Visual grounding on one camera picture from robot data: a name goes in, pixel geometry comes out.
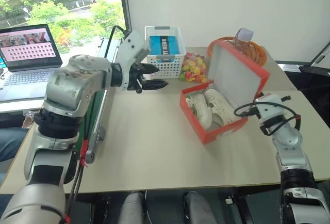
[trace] white shoe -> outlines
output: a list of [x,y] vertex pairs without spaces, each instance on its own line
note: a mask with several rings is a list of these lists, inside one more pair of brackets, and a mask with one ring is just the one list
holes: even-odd
[[187,96],[186,103],[203,128],[208,130],[212,124],[212,111],[211,108],[207,106],[204,96],[202,94]]
[[234,115],[234,108],[228,104],[219,92],[214,89],[208,89],[204,96],[207,105],[212,109],[213,121],[219,126],[225,126],[239,120],[239,117]]

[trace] laptop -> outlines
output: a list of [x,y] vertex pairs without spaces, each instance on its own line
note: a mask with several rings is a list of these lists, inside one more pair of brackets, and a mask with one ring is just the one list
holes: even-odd
[[0,57],[8,67],[0,80],[0,101],[43,98],[62,60],[48,25],[0,29]]

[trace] open box lid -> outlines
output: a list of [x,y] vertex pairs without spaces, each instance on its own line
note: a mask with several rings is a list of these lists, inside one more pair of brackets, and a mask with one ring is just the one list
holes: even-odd
[[234,47],[222,41],[214,43],[208,78],[213,80],[212,88],[232,107],[253,102],[269,76],[268,71]]

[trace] red cable tie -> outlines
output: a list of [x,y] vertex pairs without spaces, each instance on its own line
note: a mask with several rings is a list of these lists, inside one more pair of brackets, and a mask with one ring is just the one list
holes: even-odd
[[65,214],[64,220],[67,224],[70,224],[70,222],[71,222],[71,218],[68,216],[68,214]]
[[86,164],[86,153],[87,153],[87,149],[88,149],[88,139],[84,139],[82,140],[82,144],[81,144],[81,149],[80,149],[80,161],[79,163],[82,165],[82,166],[86,166],[87,167],[87,164]]

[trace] jeans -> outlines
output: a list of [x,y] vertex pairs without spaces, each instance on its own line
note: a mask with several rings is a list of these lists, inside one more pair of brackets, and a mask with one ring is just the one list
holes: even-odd
[[[8,159],[14,158],[28,129],[18,127],[10,127],[8,129],[0,129],[0,163]],[[5,177],[4,173],[0,173],[0,185]],[[0,217],[2,216],[11,195],[0,195]]]

